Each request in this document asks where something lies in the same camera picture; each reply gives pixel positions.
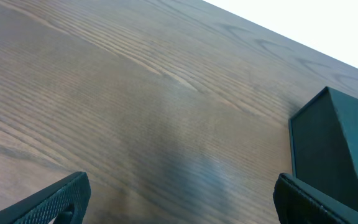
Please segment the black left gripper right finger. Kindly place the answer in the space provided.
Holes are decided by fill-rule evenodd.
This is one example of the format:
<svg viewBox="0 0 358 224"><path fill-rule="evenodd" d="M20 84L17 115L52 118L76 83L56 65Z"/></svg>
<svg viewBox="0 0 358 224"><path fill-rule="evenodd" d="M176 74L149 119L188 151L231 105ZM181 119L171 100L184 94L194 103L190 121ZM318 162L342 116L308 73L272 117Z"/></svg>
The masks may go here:
<svg viewBox="0 0 358 224"><path fill-rule="evenodd" d="M273 202L281 224L358 224L358 212L287 173L275 183Z"/></svg>

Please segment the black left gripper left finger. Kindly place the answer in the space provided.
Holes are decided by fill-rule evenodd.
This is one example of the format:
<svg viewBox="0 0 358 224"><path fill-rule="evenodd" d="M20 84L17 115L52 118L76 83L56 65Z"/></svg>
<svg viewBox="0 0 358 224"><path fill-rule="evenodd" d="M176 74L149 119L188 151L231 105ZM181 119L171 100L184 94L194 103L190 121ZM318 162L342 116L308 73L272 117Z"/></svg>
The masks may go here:
<svg viewBox="0 0 358 224"><path fill-rule="evenodd" d="M91 197L86 172L74 172L0 211L0 224L81 224Z"/></svg>

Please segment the dark green gift box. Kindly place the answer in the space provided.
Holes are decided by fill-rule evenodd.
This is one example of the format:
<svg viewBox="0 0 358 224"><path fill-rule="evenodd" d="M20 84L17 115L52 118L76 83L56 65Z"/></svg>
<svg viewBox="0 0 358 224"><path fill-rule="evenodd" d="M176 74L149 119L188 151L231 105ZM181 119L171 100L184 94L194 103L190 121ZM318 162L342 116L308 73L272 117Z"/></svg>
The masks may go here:
<svg viewBox="0 0 358 224"><path fill-rule="evenodd" d="M358 212L358 99L327 86L288 128L295 177Z"/></svg>

